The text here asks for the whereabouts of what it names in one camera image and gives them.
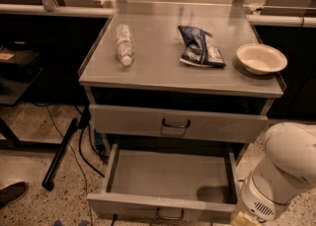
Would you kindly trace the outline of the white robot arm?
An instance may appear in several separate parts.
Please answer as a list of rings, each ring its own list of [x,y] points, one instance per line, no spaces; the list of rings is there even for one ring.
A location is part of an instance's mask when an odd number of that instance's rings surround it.
[[[316,187],[316,125],[281,122],[263,137],[265,156],[245,179],[231,226],[278,219],[299,194]]]

